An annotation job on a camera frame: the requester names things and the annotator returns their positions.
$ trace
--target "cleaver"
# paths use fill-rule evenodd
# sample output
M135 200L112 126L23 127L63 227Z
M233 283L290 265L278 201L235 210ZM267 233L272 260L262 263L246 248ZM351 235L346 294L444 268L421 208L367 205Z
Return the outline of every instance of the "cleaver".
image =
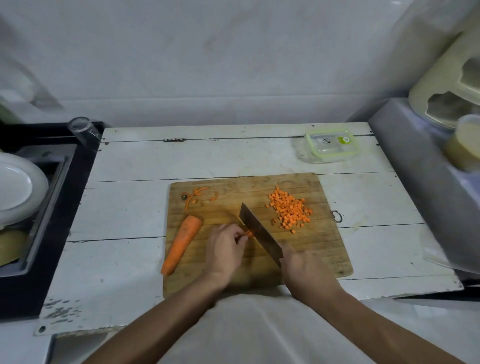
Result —
M280 258L283 258L282 248L245 204L241 204L240 219L280 267Z

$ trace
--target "white plate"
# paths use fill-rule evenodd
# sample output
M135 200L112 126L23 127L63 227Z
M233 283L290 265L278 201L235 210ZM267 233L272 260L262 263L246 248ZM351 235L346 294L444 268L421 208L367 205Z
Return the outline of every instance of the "white plate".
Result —
M32 216L48 191L48 179L32 162L0 153L0 229Z

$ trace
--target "white wall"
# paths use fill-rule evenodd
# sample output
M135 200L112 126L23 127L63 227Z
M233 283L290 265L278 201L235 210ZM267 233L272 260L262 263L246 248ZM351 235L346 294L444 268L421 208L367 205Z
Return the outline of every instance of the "white wall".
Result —
M25 122L335 122L407 91L476 4L0 0L0 47L63 108Z

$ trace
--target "left hand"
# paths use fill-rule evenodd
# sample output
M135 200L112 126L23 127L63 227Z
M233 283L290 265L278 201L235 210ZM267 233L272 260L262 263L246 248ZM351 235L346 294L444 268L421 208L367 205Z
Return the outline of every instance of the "left hand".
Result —
M222 225L215 229L207 244L205 274L217 276L225 287L241 265L248 240L237 225Z

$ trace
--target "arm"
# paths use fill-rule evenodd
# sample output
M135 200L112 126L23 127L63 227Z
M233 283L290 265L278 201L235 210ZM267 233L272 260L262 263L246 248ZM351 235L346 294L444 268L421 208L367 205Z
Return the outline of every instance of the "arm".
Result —
M376 363L462 363L346 293L316 252L297 253L285 245L283 255L282 273L292 296Z
M216 229L207 245L204 273L133 321L84 364L157 363L230 283L240 267L247 240L235 224Z

